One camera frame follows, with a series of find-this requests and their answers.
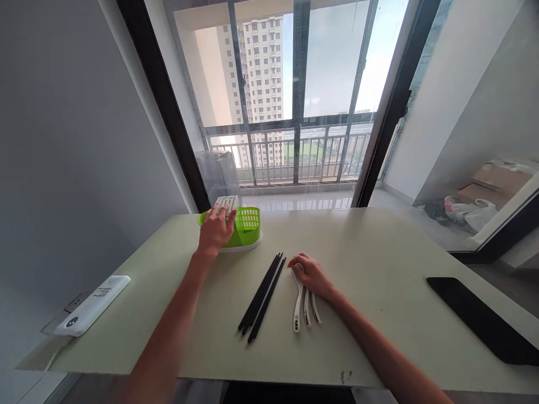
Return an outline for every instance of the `sky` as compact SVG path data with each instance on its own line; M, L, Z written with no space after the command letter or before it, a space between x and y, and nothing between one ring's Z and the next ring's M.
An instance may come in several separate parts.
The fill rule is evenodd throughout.
M379 0L356 111L376 111L408 0ZM304 116L347 113L368 1L311 10ZM293 16L283 19L283 109L292 117Z

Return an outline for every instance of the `balcony floor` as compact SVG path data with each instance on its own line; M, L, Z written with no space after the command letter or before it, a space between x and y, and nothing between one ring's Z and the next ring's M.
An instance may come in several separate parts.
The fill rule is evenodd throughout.
M349 208L353 191L335 191L302 194L244 195L243 206L253 206L261 211L310 210ZM390 209L419 227L432 241L447 251L469 251L477 246L470 233L459 227L445 227L431 219L423 209L410 206L382 188L372 193L369 206Z

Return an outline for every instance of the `green basket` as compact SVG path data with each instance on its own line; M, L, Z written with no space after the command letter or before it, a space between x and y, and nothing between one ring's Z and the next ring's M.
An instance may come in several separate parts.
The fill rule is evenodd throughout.
M205 217L206 212L200 214L198 217L199 225L202 226ZM236 220L234 220L234 233L224 248L237 249L238 251L242 250L240 247L251 246L254 248L258 245L260 237L260 209L240 206L237 209Z

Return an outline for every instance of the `tabletop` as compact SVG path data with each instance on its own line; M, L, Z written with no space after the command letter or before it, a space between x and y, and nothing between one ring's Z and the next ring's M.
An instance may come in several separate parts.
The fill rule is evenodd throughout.
M501 362L428 287L430 276L455 277L539 348L539 320L382 208L261 212L262 243L219 254L198 302L179 377L382 387L367 358L322 299L323 324L293 332L297 288L283 269L251 345L237 326L279 251L303 251L350 301L439 387L539 393L539 369ZM115 274L130 284L90 329L69 345L55 371L128 374L180 284L197 247L197 215L177 215ZM43 369L52 337L19 369Z

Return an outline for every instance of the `person's left hand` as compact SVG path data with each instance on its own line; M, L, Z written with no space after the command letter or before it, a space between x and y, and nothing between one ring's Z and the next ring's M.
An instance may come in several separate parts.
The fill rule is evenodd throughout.
M219 204L216 204L206 212L204 223L200 227L197 252L215 258L228 243L234 232L234 219L237 212L236 210L230 212L228 221L225 221L227 209L228 206L221 208Z

